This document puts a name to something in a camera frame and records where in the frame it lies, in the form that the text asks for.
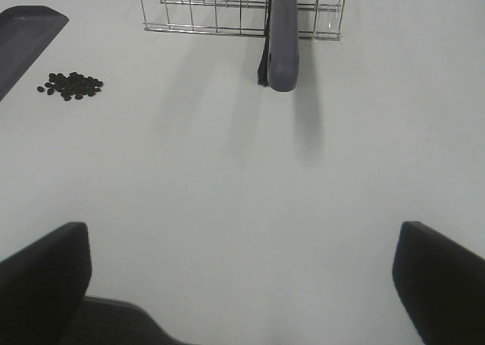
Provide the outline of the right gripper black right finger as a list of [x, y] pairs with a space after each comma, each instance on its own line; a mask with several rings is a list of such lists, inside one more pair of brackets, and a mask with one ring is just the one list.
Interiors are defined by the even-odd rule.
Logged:
[[406, 221], [392, 276], [423, 343], [484, 343], [484, 259], [419, 221]]

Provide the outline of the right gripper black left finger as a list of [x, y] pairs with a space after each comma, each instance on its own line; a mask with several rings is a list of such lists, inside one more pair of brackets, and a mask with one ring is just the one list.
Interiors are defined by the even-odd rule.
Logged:
[[1, 343], [57, 344], [92, 276], [87, 225], [61, 225], [1, 261]]

